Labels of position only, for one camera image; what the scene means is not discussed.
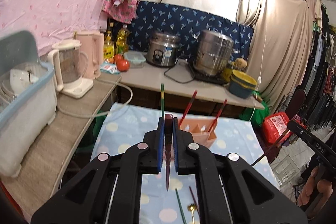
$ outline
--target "rice cooker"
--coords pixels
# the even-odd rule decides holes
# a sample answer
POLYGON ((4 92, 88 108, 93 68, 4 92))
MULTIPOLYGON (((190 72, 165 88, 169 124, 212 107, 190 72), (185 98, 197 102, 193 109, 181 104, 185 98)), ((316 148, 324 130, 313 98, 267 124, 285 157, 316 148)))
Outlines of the rice cooker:
POLYGON ((180 37, 170 33, 154 32, 146 55, 147 62, 159 67, 174 66, 179 50, 179 41, 180 37))

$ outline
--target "white dish rack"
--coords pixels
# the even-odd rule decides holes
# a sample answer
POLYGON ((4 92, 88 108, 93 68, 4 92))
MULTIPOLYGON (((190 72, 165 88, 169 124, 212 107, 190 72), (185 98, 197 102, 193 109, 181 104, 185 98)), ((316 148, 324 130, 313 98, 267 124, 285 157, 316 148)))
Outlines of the white dish rack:
POLYGON ((38 80, 10 103, 0 98, 0 175, 7 177, 18 176, 23 157, 54 120, 57 105, 53 65, 40 61, 34 37, 27 31, 0 40, 0 82, 12 68, 29 71, 38 80))

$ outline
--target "dark red chopstick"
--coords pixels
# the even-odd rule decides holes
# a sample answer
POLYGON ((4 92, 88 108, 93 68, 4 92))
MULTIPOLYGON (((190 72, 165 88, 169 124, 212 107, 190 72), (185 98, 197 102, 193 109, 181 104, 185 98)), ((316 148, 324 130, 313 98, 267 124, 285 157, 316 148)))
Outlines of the dark red chopstick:
POLYGON ((183 113, 183 116, 182 116, 182 119, 180 120, 180 122, 178 123, 178 127, 180 128, 181 126, 181 123, 183 122, 185 116, 188 114, 190 108, 191 108, 191 105, 193 104, 194 100, 195 100, 195 97, 196 97, 196 94, 197 94, 197 90, 194 91, 194 94, 193 96, 191 97, 190 99, 190 102, 189 104, 187 105, 187 108, 185 109, 184 113, 183 113))
POLYGON ((225 105, 226 105, 226 102, 227 102, 227 100, 225 100, 224 103, 222 104, 222 106, 221 106, 220 110, 218 111, 218 113, 217 113, 215 119, 213 120, 213 122, 212 122, 212 124, 211 124, 211 126, 210 126, 210 128, 209 128, 209 130, 208 130, 208 132, 211 132, 211 130, 213 129, 213 127, 214 127, 216 121, 218 120, 218 117, 219 117, 219 116, 222 114, 222 112, 223 112, 223 109, 224 109, 224 107, 225 107, 225 105))

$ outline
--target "green chopstick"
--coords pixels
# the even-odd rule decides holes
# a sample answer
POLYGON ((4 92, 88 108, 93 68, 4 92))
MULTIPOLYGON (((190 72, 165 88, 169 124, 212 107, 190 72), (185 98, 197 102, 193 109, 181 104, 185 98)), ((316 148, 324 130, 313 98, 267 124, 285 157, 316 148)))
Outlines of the green chopstick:
POLYGON ((162 118, 165 116, 165 92, 163 89, 163 83, 161 83, 161 114, 162 118))
POLYGON ((178 206, 180 207, 180 212, 181 212, 183 224, 187 224, 187 221, 185 220, 185 216, 184 216, 184 213, 183 213, 183 209, 182 209, 179 193, 178 193, 178 191, 177 191, 176 188, 175 188, 175 192, 176 192, 176 196, 177 196, 178 206))

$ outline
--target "beige curtain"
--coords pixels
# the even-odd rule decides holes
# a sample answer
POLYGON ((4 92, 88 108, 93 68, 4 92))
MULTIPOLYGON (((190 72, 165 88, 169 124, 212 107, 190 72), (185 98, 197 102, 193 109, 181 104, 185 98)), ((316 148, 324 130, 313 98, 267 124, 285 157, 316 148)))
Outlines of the beige curtain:
POLYGON ((239 0, 236 21, 243 25, 254 26, 259 18, 263 0, 239 0))
MULTIPOLYGON (((239 22, 253 18, 251 15, 259 13, 258 7, 255 2, 249 5, 251 11, 237 14, 239 22)), ((271 112, 282 96, 302 81, 310 52, 311 23, 311 12, 303 0, 262 0, 246 73, 255 79, 261 75, 259 91, 271 112)))

